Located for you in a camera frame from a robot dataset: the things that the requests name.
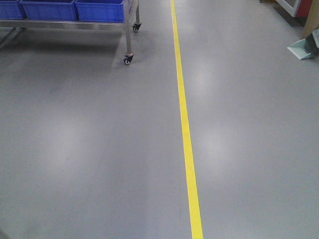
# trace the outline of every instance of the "stainless steel cart frame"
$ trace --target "stainless steel cart frame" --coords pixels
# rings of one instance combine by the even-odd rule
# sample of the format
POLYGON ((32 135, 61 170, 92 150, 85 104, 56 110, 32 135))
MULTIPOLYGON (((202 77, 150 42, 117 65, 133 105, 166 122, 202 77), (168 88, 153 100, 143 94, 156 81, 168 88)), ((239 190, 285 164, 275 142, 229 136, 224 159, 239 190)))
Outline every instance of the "stainless steel cart frame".
POLYGON ((129 6, 129 0, 124 0, 125 22, 89 22, 89 21, 42 21, 42 20, 0 20, 0 27, 12 27, 12 30, 0 41, 0 48, 3 47, 10 37, 18 37, 26 28, 54 28, 69 30, 111 30, 121 28, 125 31, 127 51, 124 55, 124 63, 129 65, 133 59, 131 27, 134 32, 138 32, 141 27, 140 22, 140 4, 139 0, 133 0, 132 7, 129 6), (136 21, 132 25, 134 14, 136 21))

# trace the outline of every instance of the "blue bin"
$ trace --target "blue bin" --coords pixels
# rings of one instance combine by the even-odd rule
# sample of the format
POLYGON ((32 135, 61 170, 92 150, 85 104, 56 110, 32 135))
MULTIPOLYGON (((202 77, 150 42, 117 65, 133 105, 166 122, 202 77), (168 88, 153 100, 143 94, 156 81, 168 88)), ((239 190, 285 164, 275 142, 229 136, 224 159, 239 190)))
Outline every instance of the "blue bin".
POLYGON ((76 0, 80 21, 124 22, 123 0, 76 0))
POLYGON ((31 20, 76 21, 75 0, 21 0, 31 20))
POLYGON ((0 19, 24 19, 25 13, 20 0, 0 0, 0 19))

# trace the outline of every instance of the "gray epoxy floor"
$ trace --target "gray epoxy floor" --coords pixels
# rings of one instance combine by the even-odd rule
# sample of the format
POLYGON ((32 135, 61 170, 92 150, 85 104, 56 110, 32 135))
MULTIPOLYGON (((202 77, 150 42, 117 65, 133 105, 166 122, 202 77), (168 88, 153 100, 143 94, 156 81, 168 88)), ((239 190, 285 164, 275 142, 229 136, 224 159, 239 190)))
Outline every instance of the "gray epoxy floor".
POLYGON ((0 51, 10 239, 191 238, 170 2, 141 18, 131 66, 116 31, 29 29, 0 51))
POLYGON ((319 236, 319 58, 257 0, 176 1, 206 239, 319 236))
MULTIPOLYGON (((176 0, 206 239, 317 239, 319 60, 269 4, 176 0)), ((191 238, 170 2, 118 32, 0 51, 0 228, 11 239, 191 238)))

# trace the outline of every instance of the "black wheel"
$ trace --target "black wheel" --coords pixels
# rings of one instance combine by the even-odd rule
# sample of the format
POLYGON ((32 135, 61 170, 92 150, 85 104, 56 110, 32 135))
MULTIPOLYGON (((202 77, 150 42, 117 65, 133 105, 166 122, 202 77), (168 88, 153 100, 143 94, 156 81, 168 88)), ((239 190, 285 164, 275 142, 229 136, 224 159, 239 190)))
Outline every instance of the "black wheel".
POLYGON ((125 64, 125 65, 130 65, 130 63, 131 63, 131 62, 128 60, 128 58, 125 58, 125 59, 124 59, 124 64, 125 64))
POLYGON ((133 31, 134 31, 134 32, 138 32, 139 29, 140 29, 140 27, 141 27, 141 23, 140 23, 140 24, 134 23, 134 25, 133 25, 133 31))
POLYGON ((133 56, 125 56, 125 58, 123 59, 125 65, 130 65, 132 60, 133 56))

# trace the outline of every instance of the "floor marking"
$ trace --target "floor marking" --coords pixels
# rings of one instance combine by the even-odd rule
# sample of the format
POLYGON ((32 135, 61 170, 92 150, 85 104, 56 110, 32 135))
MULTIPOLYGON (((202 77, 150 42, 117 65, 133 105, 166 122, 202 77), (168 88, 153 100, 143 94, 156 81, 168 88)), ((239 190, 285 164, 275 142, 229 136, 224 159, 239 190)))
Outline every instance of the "floor marking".
POLYGON ((196 181, 196 173, 195 173, 195 165, 194 165, 194 157, 193 157, 193 148, 191 144, 188 111, 187 111, 187 104, 186 104, 186 93, 185 93, 183 67, 182 67, 181 53, 180 53, 175 0, 171 0, 170 3, 171 3, 171 15, 173 20, 179 106, 180 106, 181 127, 182 127, 183 144, 184 144, 184 156, 185 156, 191 233, 192 233, 193 239, 203 239, 203 228, 202 228, 202 222, 200 217, 200 207, 199 207, 197 181, 196 181))

